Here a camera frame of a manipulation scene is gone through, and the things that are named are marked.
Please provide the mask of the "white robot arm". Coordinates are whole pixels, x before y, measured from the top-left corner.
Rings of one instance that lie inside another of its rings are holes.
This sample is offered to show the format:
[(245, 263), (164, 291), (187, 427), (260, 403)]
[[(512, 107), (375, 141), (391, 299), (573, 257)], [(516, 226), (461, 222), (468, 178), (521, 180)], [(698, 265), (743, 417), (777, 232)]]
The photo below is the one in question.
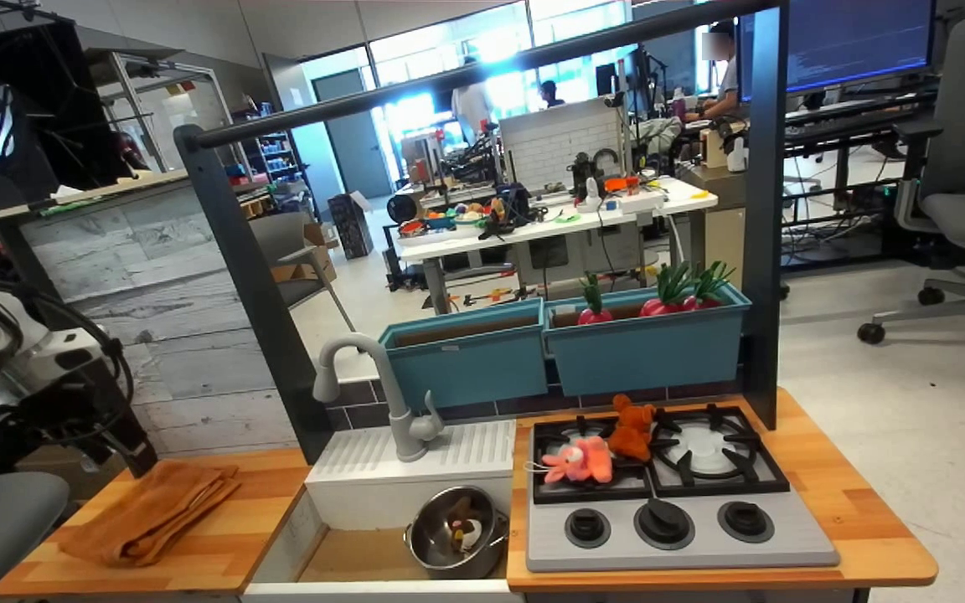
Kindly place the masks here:
[(54, 294), (0, 282), (0, 473), (40, 446), (68, 446), (145, 475), (156, 454), (129, 400), (133, 376), (115, 337)]

